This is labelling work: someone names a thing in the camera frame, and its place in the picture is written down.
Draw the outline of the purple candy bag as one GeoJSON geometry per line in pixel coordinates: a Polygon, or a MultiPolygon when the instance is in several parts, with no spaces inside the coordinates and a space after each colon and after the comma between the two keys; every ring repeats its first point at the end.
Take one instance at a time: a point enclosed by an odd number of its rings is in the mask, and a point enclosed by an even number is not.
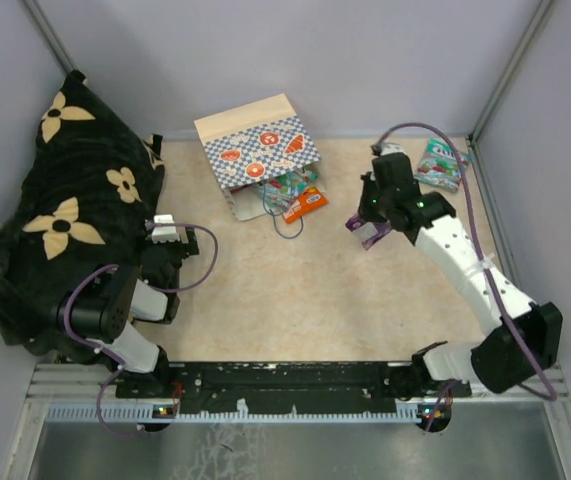
{"type": "Polygon", "coordinates": [[[369,250],[392,231],[388,222],[366,222],[358,214],[350,217],[345,227],[358,239],[364,250],[369,250]]]}

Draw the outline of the teal Fox's mint candy bag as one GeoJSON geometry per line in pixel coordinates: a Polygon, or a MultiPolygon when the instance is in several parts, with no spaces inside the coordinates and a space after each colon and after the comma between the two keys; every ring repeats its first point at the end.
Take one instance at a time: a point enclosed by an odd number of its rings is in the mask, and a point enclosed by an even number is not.
{"type": "Polygon", "coordinates": [[[461,171],[452,149],[443,141],[431,138],[419,164],[415,178],[423,184],[456,193],[461,186],[461,171]]]}

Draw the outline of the orange Fox's candy bag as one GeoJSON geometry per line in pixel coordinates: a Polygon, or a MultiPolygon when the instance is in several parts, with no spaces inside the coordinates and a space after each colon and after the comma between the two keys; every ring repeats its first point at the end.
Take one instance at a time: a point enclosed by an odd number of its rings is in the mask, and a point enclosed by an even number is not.
{"type": "Polygon", "coordinates": [[[327,204],[328,199],[325,194],[317,187],[310,186],[296,198],[282,217],[287,224],[291,224],[296,220],[302,220],[305,215],[327,204]]]}

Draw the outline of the teal mint cherry candy bag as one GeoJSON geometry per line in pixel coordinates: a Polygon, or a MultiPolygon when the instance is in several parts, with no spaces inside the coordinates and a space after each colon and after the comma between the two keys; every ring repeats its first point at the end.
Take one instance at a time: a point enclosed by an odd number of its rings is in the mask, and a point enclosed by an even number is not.
{"type": "Polygon", "coordinates": [[[297,169],[255,184],[252,192],[267,213],[278,215],[287,211],[317,178],[314,170],[297,169]]]}

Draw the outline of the checkered paper bag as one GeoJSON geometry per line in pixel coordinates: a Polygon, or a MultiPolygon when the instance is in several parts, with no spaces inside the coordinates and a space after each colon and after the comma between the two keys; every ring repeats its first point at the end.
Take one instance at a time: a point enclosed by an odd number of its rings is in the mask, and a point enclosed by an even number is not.
{"type": "Polygon", "coordinates": [[[194,121],[214,177],[233,216],[265,214],[263,183],[321,161],[311,136],[283,93],[194,121]]]}

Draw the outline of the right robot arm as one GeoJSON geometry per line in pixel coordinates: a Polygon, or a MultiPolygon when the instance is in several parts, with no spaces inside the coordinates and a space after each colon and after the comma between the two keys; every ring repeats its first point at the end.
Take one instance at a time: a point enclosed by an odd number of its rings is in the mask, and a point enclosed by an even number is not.
{"type": "Polygon", "coordinates": [[[478,381],[493,393],[546,371],[557,362],[563,317],[551,302],[536,303],[487,256],[479,257],[455,208],[438,192],[422,193],[409,157],[378,156],[362,175],[358,212],[387,221],[430,258],[471,308],[483,340],[437,343],[416,355],[413,387],[435,395],[447,380],[478,381]]]}

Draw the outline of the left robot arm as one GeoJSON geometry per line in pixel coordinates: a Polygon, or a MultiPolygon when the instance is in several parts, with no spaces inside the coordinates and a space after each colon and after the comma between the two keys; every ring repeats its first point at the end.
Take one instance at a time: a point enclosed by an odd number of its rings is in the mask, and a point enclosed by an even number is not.
{"type": "Polygon", "coordinates": [[[51,322],[74,344],[122,369],[117,395],[121,398],[159,397],[173,384],[165,350],[147,340],[134,321],[168,325],[180,299],[180,268],[199,253],[195,229],[184,228],[182,240],[174,228],[157,228],[144,242],[141,263],[111,269],[85,264],[90,277],[70,287],[51,309],[51,322]]]}

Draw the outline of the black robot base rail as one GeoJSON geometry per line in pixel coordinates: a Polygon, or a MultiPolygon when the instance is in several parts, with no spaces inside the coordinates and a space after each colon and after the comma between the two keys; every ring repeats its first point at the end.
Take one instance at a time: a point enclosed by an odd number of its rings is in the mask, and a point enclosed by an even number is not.
{"type": "Polygon", "coordinates": [[[413,363],[168,362],[151,373],[124,372],[119,399],[168,398],[182,414],[394,413],[397,401],[437,396],[446,383],[413,363]]]}

